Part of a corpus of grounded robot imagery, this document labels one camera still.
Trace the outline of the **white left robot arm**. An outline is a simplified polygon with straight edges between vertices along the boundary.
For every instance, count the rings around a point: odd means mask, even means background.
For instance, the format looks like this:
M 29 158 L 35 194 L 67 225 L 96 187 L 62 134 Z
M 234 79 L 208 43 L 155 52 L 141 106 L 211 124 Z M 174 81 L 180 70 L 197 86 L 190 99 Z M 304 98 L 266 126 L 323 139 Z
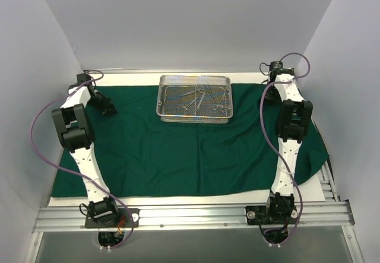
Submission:
M 80 208 L 87 210 L 85 215 L 93 222 L 113 227 L 119 222 L 120 212 L 97 164 L 96 136 L 86 106 L 94 107 L 104 116 L 118 111 L 112 100 L 99 92 L 90 74 L 91 71 L 86 71 L 77 75 L 77 82 L 69 87 L 63 105 L 53 109 L 52 119 L 61 146 L 74 159 L 84 182 L 88 204 L 80 204 Z

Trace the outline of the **back aluminium frame rail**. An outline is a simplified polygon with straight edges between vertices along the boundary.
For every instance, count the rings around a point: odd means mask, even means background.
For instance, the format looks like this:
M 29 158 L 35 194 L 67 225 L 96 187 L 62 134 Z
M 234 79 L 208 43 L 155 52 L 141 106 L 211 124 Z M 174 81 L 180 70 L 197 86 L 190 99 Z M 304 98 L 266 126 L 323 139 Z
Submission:
M 244 69 L 244 70 L 222 70 L 222 69 L 123 69 L 123 68 L 105 68 L 94 69 L 101 71 L 104 74 L 148 74 L 148 73 L 174 73 L 174 74 L 192 74 L 192 73 L 258 73 L 259 69 Z

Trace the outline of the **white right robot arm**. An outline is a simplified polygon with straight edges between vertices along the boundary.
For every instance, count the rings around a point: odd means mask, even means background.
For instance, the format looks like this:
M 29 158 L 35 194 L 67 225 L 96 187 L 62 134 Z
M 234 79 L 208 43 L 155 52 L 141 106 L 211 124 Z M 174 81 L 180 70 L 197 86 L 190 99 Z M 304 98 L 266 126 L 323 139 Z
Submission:
M 265 96 L 278 98 L 281 108 L 274 128 L 278 137 L 277 170 L 263 210 L 270 223 L 287 224 L 298 216 L 294 197 L 296 162 L 308 134 L 313 104 L 302 97 L 294 70 L 284 68 L 281 61 L 270 63 L 268 82 L 274 85 Z

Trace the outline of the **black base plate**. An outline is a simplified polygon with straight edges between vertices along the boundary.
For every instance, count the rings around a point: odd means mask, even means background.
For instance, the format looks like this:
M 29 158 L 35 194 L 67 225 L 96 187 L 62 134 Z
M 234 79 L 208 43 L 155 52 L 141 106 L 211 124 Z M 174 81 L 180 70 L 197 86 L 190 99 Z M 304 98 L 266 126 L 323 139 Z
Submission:
M 140 219 L 140 209 L 130 208 L 131 216 L 123 208 L 118 209 L 118 215 L 108 214 L 98 219 L 86 218 L 84 227 L 86 229 L 124 228 L 138 227 Z
M 285 225 L 295 224 L 298 218 L 297 209 L 279 211 L 263 205 L 249 205 L 245 207 L 246 222 L 248 225 Z

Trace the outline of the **front aluminium frame rail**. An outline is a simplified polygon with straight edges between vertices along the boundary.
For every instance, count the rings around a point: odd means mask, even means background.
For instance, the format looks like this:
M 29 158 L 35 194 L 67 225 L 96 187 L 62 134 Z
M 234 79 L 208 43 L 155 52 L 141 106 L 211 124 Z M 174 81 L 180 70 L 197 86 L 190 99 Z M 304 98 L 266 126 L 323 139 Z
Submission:
M 137 231 L 254 229 L 246 223 L 244 204 L 141 205 Z M 85 218 L 75 207 L 41 208 L 34 232 L 84 232 Z M 351 226 L 348 202 L 306 203 L 298 227 Z

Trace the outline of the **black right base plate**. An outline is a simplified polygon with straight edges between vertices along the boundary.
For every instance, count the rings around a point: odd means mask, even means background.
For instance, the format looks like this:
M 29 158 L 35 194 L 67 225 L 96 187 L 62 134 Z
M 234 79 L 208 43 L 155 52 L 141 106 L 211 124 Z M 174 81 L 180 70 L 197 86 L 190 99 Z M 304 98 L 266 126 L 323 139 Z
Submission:
M 246 222 L 248 225 L 285 225 L 295 224 L 298 218 L 297 209 L 279 211 L 263 205 L 249 205 L 245 207 Z

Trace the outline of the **silver wire mesh tray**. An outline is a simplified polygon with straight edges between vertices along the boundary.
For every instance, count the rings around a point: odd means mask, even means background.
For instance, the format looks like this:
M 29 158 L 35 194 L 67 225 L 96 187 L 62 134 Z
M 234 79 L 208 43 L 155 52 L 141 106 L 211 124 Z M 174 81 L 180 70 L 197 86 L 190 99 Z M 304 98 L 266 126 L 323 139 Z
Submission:
M 156 113 L 163 122 L 224 124 L 233 117 L 230 78 L 162 75 Z

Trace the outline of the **steel forceps left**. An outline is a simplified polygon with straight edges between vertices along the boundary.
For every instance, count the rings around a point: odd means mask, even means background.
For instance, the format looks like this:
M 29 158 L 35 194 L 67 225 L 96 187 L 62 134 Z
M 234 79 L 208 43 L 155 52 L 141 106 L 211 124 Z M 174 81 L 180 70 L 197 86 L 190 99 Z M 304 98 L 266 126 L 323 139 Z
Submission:
M 181 103 L 177 106 L 180 112 L 184 115 L 192 114 L 192 110 L 195 110 L 201 103 L 205 96 L 204 89 L 196 89 L 183 93 L 181 96 Z

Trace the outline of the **green surgical cloth kit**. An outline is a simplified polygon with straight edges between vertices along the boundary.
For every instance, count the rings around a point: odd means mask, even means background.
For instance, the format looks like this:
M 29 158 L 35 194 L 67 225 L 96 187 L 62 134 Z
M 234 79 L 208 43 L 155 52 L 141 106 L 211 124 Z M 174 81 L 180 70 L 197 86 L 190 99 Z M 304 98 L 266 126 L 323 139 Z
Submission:
M 162 122 L 156 86 L 102 87 L 117 109 L 89 106 L 96 159 L 111 193 L 122 197 L 215 196 L 269 189 L 276 174 L 278 104 L 260 105 L 263 86 L 232 85 L 226 124 Z

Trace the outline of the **steel scissors right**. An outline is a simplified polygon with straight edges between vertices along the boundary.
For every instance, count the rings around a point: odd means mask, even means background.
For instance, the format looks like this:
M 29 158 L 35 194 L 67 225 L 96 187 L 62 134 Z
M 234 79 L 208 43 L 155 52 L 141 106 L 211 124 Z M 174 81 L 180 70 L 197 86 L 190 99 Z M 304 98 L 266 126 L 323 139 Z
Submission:
M 212 109 L 213 110 L 219 110 L 223 113 L 226 113 L 227 107 L 226 107 L 226 94 L 227 89 L 225 87 L 216 87 L 211 86 L 207 87 L 208 93 L 211 96 L 211 99 L 213 100 Z

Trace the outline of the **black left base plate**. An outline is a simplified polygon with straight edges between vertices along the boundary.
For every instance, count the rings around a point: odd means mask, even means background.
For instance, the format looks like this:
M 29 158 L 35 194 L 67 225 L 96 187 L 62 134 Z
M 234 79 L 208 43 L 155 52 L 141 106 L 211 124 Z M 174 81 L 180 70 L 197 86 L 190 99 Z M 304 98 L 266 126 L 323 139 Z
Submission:
M 130 208 L 131 216 L 123 208 L 118 209 L 118 215 L 108 214 L 98 219 L 86 218 L 84 227 L 86 229 L 124 228 L 138 227 L 140 219 L 140 209 Z

